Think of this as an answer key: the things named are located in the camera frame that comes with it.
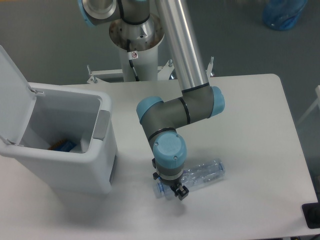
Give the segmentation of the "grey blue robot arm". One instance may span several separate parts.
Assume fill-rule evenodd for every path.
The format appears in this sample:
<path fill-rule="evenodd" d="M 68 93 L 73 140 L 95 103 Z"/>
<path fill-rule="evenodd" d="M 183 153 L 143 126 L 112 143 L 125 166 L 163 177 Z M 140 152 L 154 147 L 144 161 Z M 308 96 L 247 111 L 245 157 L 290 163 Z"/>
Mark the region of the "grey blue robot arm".
<path fill-rule="evenodd" d="M 153 178 L 183 200 L 189 189 L 183 184 L 187 158 L 185 140 L 177 129 L 220 114 L 225 108 L 221 90 L 209 83 L 184 0 L 156 1 L 160 24 L 147 0 L 80 0 L 79 10 L 90 26 L 110 23 L 109 35 L 123 49 L 136 81 L 142 79 L 135 59 L 167 38 L 181 97 L 164 101 L 158 96 L 141 100 L 136 112 L 153 153 Z"/>

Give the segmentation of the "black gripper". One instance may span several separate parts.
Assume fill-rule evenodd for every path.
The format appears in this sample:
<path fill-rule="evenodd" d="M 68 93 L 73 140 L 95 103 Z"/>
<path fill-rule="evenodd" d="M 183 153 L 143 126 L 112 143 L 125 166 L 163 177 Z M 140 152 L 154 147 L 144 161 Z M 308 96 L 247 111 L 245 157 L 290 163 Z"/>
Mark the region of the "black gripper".
<path fill-rule="evenodd" d="M 156 170 L 156 172 L 152 174 L 153 179 L 159 179 L 161 183 L 169 186 L 173 190 L 174 196 L 178 197 L 180 201 L 185 199 L 189 194 L 189 189 L 181 183 L 184 164 L 175 168 L 166 168 L 161 166 L 155 158 L 153 158 L 151 162 Z"/>

